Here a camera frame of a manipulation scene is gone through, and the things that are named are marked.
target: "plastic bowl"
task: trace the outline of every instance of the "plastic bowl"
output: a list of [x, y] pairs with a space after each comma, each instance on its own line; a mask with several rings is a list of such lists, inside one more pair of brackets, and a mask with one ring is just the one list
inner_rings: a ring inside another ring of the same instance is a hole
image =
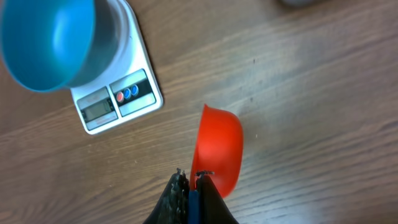
[[118, 46], [106, 0], [8, 0], [1, 22], [6, 67], [32, 91], [92, 81]]

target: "digital kitchen scale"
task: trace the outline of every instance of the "digital kitchen scale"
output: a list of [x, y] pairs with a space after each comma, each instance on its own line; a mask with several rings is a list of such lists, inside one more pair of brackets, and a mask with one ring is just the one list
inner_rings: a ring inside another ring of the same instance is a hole
[[163, 105], [137, 19], [125, 0], [108, 0], [119, 47], [108, 68], [86, 85], [71, 88], [88, 134], [98, 134]]

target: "scale display screen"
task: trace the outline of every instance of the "scale display screen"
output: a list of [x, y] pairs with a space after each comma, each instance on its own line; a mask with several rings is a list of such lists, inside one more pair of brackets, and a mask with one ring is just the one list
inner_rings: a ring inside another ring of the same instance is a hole
[[99, 118], [102, 115], [106, 115], [111, 112], [112, 109], [107, 100], [100, 101], [94, 105], [91, 105], [84, 110], [84, 114], [86, 115], [86, 121], [92, 121], [96, 118]]

